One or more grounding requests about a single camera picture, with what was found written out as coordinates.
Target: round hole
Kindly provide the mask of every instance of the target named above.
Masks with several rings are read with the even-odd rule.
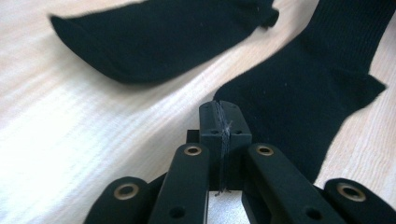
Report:
[[[199,147],[187,147],[184,149],[184,153],[189,156],[196,156],[201,154],[202,150]]]
[[[172,218],[181,218],[184,215],[186,215],[186,211],[180,206],[174,207],[169,211],[169,216]]]
[[[128,200],[136,196],[139,187],[134,183],[128,183],[118,186],[114,190],[114,197],[118,200]]]
[[[306,208],[305,209],[305,214],[308,217],[310,217],[310,218],[312,218],[314,220],[321,220],[322,219],[321,213],[317,209],[312,208],[312,207]]]
[[[337,185],[337,191],[344,197],[354,202],[361,203],[366,200],[366,195],[361,190],[346,183],[339,183]]]
[[[272,156],[274,154],[274,151],[269,147],[259,146],[256,150],[263,156]]]

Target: light wood surface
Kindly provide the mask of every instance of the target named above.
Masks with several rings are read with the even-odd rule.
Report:
[[[264,61],[308,24],[318,1],[276,0],[276,26],[186,74],[122,85],[92,69],[54,33],[50,13],[77,15],[129,0],[0,2],[0,223],[82,223],[113,180],[165,173],[198,106]],[[396,16],[371,74],[388,85],[344,124],[317,185],[361,182],[396,207]],[[240,194],[210,198],[209,223],[248,223]]]

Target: wood grain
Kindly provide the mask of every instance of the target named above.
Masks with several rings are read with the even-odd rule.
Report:
[[[101,75],[56,36],[48,15],[77,15],[133,1],[0,3],[0,223],[82,223],[102,190],[130,175],[166,172],[198,106],[216,89],[290,42],[318,1],[276,0],[276,26],[180,77],[122,85]],[[388,85],[334,139],[317,184],[357,180],[396,207],[396,16],[372,64]],[[211,197],[209,223],[248,223],[238,192]]]

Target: brass grommet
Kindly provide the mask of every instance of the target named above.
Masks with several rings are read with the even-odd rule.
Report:
[[[134,183],[119,185],[114,190],[114,197],[118,200],[128,200],[132,199],[139,192],[139,187]]]
[[[201,154],[201,152],[202,152],[202,150],[200,147],[191,146],[191,147],[187,147],[186,149],[184,149],[184,153],[189,156],[197,156],[197,155]]]
[[[337,184],[337,191],[344,197],[348,198],[354,202],[364,202],[366,201],[366,195],[358,188],[346,183]]]
[[[270,147],[266,147],[266,146],[257,146],[256,151],[263,156],[274,155],[274,151]]]

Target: black sock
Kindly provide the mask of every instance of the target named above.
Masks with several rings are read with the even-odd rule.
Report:
[[[148,0],[90,15],[51,17],[62,41],[119,82],[160,81],[273,26],[273,0]]]
[[[222,86],[215,100],[239,105],[253,141],[277,146],[315,181],[345,118],[385,89],[368,71],[395,7],[391,0],[320,0],[301,34]]]

